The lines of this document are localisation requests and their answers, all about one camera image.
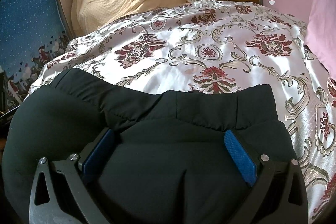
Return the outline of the black padded garment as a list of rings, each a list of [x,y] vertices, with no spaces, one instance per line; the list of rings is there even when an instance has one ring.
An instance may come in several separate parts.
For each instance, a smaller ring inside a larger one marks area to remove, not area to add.
[[[69,69],[28,96],[10,125],[2,176],[21,219],[38,160],[65,160],[105,128],[112,138],[88,186],[114,223],[229,222],[251,188],[224,146],[227,130],[273,160],[296,157],[269,85],[151,95]]]

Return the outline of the pink curtain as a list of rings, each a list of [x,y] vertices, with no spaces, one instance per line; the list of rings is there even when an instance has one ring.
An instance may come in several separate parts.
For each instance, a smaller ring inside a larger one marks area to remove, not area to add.
[[[311,0],[306,45],[335,78],[335,0]]]

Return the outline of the blue patterned curtain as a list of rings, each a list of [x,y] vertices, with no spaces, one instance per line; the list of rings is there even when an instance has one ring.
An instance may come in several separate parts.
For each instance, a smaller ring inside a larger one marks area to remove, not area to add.
[[[69,43],[56,0],[1,0],[5,111],[20,105],[44,65]]]

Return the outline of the floral satin bedspread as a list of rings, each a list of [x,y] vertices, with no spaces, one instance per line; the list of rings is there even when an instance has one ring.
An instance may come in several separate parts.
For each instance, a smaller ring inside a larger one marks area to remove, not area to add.
[[[70,68],[151,94],[223,94],[268,84],[303,173],[308,221],[317,223],[335,194],[335,80],[305,35],[304,22],[252,2],[159,8],[73,39],[44,65],[30,92]]]

